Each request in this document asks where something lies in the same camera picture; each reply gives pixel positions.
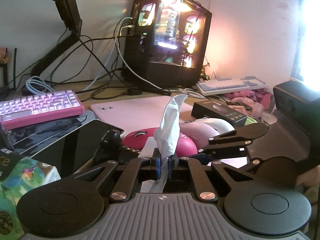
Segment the white tissue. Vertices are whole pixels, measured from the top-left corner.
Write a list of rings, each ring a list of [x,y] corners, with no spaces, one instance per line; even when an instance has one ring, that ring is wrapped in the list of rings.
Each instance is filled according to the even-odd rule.
[[[154,132],[154,139],[157,142],[161,154],[161,174],[150,188],[150,193],[162,193],[169,176],[169,158],[175,154],[177,142],[180,136],[180,111],[188,96],[178,94],[173,96],[167,103],[159,128]]]

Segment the magenta computer mouse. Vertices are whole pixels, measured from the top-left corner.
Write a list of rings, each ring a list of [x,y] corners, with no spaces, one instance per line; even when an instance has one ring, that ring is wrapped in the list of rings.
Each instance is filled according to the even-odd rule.
[[[149,137],[154,135],[156,128],[147,128],[129,133],[123,138],[123,144],[135,150],[142,150]],[[197,154],[195,143],[185,134],[180,132],[177,142],[176,155],[178,157],[189,157]]]

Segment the light pink computer mouse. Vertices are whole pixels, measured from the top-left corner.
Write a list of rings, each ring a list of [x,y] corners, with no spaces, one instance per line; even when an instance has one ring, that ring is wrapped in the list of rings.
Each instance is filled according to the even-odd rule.
[[[180,122],[180,132],[188,136],[201,149],[208,145],[209,138],[231,132],[235,128],[223,119],[202,118],[193,122]]]

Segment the black tablet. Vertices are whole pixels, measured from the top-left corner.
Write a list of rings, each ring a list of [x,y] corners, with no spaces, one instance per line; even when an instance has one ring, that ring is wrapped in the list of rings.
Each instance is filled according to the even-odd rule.
[[[100,120],[61,119],[9,131],[15,152],[55,166],[67,177],[85,165],[111,129],[124,130]]]

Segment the small black product box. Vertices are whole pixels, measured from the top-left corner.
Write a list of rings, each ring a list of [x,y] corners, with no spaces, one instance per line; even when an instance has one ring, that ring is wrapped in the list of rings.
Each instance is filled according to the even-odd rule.
[[[245,125],[247,116],[217,101],[199,101],[193,104],[191,116],[200,118],[219,118],[227,121],[233,127]]]

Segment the pink mouse pad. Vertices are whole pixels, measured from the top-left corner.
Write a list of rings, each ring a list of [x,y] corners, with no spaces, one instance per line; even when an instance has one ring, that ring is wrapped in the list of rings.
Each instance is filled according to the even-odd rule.
[[[158,127],[172,96],[102,102],[90,105],[90,109],[103,122],[119,127],[125,134]]]

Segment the white blue keyboard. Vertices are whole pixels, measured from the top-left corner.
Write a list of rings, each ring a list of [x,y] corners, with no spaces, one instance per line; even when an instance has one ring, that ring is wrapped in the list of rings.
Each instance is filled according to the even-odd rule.
[[[213,79],[199,81],[196,84],[196,87],[202,95],[211,96],[240,92],[243,90],[263,89],[267,87],[267,84],[255,76],[246,76],[237,79]]]

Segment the green floral tissue pack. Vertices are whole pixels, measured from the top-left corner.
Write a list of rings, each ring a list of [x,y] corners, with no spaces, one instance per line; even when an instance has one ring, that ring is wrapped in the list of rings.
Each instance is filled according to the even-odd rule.
[[[1,239],[19,239],[24,235],[16,213],[20,198],[59,179],[55,166],[8,150],[1,152]]]

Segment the pink mechanical keyboard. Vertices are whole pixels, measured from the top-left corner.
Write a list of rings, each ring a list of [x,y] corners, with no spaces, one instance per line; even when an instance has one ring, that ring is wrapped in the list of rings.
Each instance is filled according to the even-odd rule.
[[[30,95],[1,102],[1,125],[7,129],[82,115],[85,108],[71,90]]]

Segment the black RGB computer case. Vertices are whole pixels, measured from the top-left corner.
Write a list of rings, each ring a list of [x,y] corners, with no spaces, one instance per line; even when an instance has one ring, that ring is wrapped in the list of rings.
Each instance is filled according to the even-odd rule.
[[[191,87],[201,76],[212,13],[194,0],[133,0],[121,74],[161,88]]]

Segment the black device with green light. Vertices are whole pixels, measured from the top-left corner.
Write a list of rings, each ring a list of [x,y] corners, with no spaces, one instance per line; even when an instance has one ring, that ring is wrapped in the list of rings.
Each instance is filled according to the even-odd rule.
[[[310,153],[319,156],[319,93],[289,80],[273,88],[276,108],[309,138]]]

